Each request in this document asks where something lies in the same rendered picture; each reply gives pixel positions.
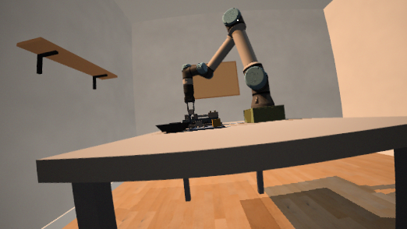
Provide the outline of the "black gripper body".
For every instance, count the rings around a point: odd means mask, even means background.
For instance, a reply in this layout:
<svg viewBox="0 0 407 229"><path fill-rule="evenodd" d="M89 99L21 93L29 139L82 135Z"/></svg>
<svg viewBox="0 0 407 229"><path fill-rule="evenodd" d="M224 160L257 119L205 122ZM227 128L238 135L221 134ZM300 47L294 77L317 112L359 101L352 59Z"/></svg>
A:
<svg viewBox="0 0 407 229"><path fill-rule="evenodd" d="M184 89L184 94L185 94L185 98L184 101L189 103L194 101L195 102L195 98L193 96L194 94L194 89L193 89L193 79L191 78L187 78L183 80L183 89Z"/></svg>

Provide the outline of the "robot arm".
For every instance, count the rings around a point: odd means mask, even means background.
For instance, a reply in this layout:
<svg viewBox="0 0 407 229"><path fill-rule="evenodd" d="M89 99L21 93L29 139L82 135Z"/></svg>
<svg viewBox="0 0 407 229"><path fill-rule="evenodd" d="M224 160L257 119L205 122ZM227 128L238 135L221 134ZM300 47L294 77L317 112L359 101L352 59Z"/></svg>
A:
<svg viewBox="0 0 407 229"><path fill-rule="evenodd" d="M190 64L183 65L182 78L192 79L193 76L199 75L205 79L211 79L215 69L221 64L234 45L236 45L244 66L243 74L245 76L245 82L251 89L257 90L252 90L253 99L251 108L274 106L274 101L270 93L268 75L264 71L262 64L257 61L257 57L246 34L246 24L241 12L238 9L229 9L223 15L222 21L228 31L227 39L223 45L207 65L205 63L199 63L193 66Z"/></svg>

